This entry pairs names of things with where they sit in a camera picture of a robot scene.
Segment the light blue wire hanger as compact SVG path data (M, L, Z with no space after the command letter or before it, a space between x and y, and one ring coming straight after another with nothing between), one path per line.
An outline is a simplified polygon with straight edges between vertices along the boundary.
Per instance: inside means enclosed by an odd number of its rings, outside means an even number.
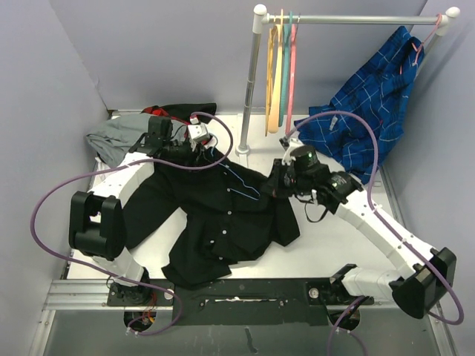
M233 177L240 183L240 189L229 188L229 191L232 191L236 194L239 194L247 199L254 201L258 201L261 198L260 192L255 187L247 185L245 180L240 177L236 172L234 172L229 167L229 165L225 163L219 163L218 166L223 169L223 172L226 176Z

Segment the black button shirt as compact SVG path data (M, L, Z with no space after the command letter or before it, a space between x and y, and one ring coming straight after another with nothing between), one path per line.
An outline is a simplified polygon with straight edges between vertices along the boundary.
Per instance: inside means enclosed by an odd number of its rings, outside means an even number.
M155 164L154 173L131 195L123 214L129 250L154 233L177 209L186 213L186 227L162 268L166 279L191 289L231 273L230 266L254 261L271 243L287 246L300 235L290 201L261 192L266 177L224 159L225 163L261 194L258 201L229 191L240 183L218 164L201 171L184 171Z

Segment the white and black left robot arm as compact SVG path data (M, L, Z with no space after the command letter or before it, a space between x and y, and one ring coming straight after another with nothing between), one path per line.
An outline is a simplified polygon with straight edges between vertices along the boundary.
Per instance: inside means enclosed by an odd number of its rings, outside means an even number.
M203 117L194 112L183 122L183 139L173 137L174 117L152 115L148 126L128 147L120 164L106 171L105 180L71 198L69 246L93 259L91 267L108 274L113 284L136 305L148 301L153 290L148 271L128 250L123 207L131 195L154 173L157 163L186 171L198 170L194 163L212 136Z

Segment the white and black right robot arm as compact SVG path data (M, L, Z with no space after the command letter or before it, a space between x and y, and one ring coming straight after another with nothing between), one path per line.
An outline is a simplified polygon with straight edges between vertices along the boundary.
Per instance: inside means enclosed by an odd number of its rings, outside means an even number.
M375 271L347 264L330 279L339 303L354 297L389 300L409 316L421 319L452 286L456 255L436 249L410 233L372 201L367 191L344 171L332 172L314 147L298 139L283 141L284 155L273 162L262 191L271 197L296 197L324 207L362 233L393 265Z

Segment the red black plaid shirt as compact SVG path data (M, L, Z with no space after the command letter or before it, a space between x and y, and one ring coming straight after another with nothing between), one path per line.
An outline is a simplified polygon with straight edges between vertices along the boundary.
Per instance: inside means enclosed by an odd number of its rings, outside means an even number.
M148 131L145 133L145 146L170 151L172 148L187 147L191 143L187 127L189 122L169 116L162 106L154 105L145 108L142 113L150 114Z

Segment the grey shirt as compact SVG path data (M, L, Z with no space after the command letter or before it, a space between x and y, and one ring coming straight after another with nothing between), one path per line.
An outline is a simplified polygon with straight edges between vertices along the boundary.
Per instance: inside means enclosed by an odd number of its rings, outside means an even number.
M85 138L109 167L115 168L124 160L129 149L148 131L151 115L134 113L101 122Z

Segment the white shirt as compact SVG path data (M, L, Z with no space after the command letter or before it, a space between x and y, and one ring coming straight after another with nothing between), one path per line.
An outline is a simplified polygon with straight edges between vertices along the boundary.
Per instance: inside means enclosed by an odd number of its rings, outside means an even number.
M106 170L110 169L110 167L106 163L104 163L99 156L97 156L95 158L95 160L96 160L95 169L94 169L95 171L106 171ZM98 174L98 175L94 176L91 179L91 187L95 187L96 185L100 184L107 177L109 177L111 174L112 174L112 172L108 172L108 173L101 173L101 174Z

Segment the blue plaid shirt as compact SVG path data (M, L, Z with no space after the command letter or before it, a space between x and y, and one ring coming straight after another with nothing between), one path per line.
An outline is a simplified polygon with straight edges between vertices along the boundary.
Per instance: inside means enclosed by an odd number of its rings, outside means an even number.
M296 120L298 138L333 158L366 185L404 134L403 124L419 65L412 44L421 41L399 27L331 98L309 108L312 121Z

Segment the teal hanger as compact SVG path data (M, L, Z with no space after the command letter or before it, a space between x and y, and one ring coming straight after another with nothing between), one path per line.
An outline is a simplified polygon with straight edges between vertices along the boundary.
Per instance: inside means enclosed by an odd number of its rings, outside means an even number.
M280 92L280 107L279 107L279 125L284 124L284 114L287 106L288 87L289 87L289 73L290 73L290 45L291 33L293 26L293 12L289 12L289 21L281 25L281 92Z

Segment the pink hanger holding blue shirt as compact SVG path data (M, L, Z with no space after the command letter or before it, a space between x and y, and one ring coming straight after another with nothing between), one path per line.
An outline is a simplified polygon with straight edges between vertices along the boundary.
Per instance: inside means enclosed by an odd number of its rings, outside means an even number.
M440 24L442 23L442 14L439 13L437 15L437 20L435 22L435 25L432 29L432 31L429 33L429 35L423 40L421 41L421 43L419 44L419 46L415 46L415 44L412 44L412 47L413 47L413 50L415 51L415 58L412 62L412 66L416 66L418 63L419 63L419 56L424 48L424 46L428 43L428 41L434 36L434 34L436 33L436 31L439 29L439 26Z

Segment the black garment at back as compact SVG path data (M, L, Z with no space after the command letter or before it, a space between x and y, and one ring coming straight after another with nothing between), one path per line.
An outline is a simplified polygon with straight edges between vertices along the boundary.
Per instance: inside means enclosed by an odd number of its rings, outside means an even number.
M182 122L189 122L191 115L196 112L215 115L217 111L217 104L215 102L198 104L173 104L164 105L161 107L161 109L163 109L169 116L177 118Z

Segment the silver white clothes rack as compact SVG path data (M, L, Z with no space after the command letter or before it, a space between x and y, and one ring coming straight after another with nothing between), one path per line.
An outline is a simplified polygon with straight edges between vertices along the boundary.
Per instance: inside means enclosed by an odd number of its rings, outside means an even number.
M425 52L429 53L436 43L448 32L461 10L458 7L450 7L440 16L371 16L371 15L302 15L298 17L301 24L377 24L377 25L434 25L435 33L428 42ZM278 20L288 23L291 16L277 16L268 12L265 4L256 4L253 9L252 22L252 46L249 60L249 70L246 79L246 95L244 99L239 142L235 145L235 154L238 162L249 167L249 156L252 149L248 145L249 125L251 122L252 100L255 89L256 73L258 68L259 49L263 29L268 24L274 24Z

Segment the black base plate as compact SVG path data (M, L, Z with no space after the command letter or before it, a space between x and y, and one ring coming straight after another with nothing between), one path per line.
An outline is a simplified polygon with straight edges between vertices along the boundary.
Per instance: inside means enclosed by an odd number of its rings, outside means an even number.
M107 306L136 310L150 306L156 312L169 311L176 326L274 326L305 323L326 326L354 301L345 291L334 289L327 278L271 278L218 280L194 289L153 280L159 290L144 297L128 296L114 283Z

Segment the aluminium frame rail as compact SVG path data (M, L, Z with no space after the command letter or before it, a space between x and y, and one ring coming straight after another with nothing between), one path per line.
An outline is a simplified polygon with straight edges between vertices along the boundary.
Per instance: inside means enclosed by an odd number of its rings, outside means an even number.
M395 304L367 300L350 319L353 331L309 326L176 326L158 311L150 335L125 329L132 308L110 307L111 285L56 280L47 293L32 355L455 355L448 328L413 319Z

